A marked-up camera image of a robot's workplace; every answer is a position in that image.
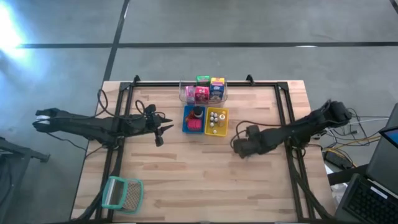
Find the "laptop keyboard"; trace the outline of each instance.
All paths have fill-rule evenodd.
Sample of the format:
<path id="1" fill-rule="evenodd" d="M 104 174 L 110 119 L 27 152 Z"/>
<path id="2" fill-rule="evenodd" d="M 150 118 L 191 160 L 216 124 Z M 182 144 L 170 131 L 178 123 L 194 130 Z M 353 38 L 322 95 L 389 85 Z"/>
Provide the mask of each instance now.
<path id="1" fill-rule="evenodd" d="M 356 190 L 351 196 L 351 200 L 345 209 L 363 223 L 398 223 L 398 203 L 397 199 L 383 194 L 380 190 L 376 193 L 370 186 L 358 181 Z"/>

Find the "yellow bin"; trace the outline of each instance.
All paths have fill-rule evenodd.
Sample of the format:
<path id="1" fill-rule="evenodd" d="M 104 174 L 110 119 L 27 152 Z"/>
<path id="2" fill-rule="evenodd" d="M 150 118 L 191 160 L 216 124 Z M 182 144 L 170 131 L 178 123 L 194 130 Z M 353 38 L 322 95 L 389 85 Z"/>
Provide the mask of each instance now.
<path id="1" fill-rule="evenodd" d="M 217 114 L 217 122 L 210 121 L 211 112 Z M 206 124 L 205 124 L 205 134 L 210 136 L 220 136 L 225 137 L 228 130 L 228 109 L 225 108 L 207 108 L 206 110 Z"/>

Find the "laptop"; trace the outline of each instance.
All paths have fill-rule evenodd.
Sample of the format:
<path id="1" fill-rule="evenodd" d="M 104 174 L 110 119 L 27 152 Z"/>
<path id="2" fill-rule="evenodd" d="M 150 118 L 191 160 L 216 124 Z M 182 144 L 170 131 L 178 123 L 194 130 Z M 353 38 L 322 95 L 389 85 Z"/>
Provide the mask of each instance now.
<path id="1" fill-rule="evenodd" d="M 358 223 L 398 223 L 398 103 L 365 175 L 354 174 L 337 208 L 337 220 Z"/>

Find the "concrete floor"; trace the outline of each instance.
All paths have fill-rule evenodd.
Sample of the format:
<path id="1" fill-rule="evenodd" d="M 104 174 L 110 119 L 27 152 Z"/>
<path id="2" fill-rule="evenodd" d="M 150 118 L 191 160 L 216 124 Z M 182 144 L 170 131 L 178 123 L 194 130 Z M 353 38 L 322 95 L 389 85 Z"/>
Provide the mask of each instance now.
<path id="1" fill-rule="evenodd" d="M 36 110 L 92 115 L 110 48 L 10 49 L 7 44 L 112 43 L 123 0 L 0 1 L 0 136 L 51 154 L 32 161 L 6 223 L 69 218 L 83 152 L 34 130 Z M 398 41 L 389 0 L 132 0 L 120 43 Z M 119 49 L 110 80 L 305 80 L 313 109 L 331 98 L 363 116 L 389 116 L 398 101 L 398 47 Z M 385 121 L 364 123 L 373 133 Z M 65 133 L 85 147 L 83 138 Z M 326 146 L 329 137 L 322 138 Z M 347 147 L 355 163 L 374 147 Z"/>

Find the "wood grain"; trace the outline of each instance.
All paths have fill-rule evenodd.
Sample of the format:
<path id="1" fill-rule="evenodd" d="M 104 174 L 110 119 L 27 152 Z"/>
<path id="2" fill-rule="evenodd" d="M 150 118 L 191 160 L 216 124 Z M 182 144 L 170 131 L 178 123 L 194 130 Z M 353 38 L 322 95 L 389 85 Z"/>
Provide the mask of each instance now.
<path id="1" fill-rule="evenodd" d="M 310 112 L 304 82 L 288 83 L 294 114 L 299 119 Z M 103 85 L 110 111 L 116 106 L 118 88 L 119 82 Z M 162 147 L 155 146 L 152 134 L 126 139 L 121 177 L 143 180 L 144 202 L 137 215 L 115 212 L 115 222 L 296 221 L 284 146 L 247 159 L 240 159 L 229 146 L 235 126 L 242 120 L 280 123 L 273 88 L 228 88 L 228 100 L 223 104 L 229 109 L 225 138 L 182 133 L 183 104 L 178 97 L 178 88 L 134 88 L 133 96 L 133 102 L 141 100 L 145 105 L 156 104 L 157 111 L 172 119 L 174 127 L 163 135 L 165 144 Z M 137 113 L 137 110 L 132 108 L 131 113 Z M 92 142 L 89 151 L 97 147 L 98 143 Z M 104 149 L 85 161 L 72 218 L 79 216 L 98 192 L 105 155 Z M 321 204 L 334 213 L 320 149 L 308 147 L 304 159 L 311 190 Z M 300 197 L 306 211 L 302 192 Z"/>

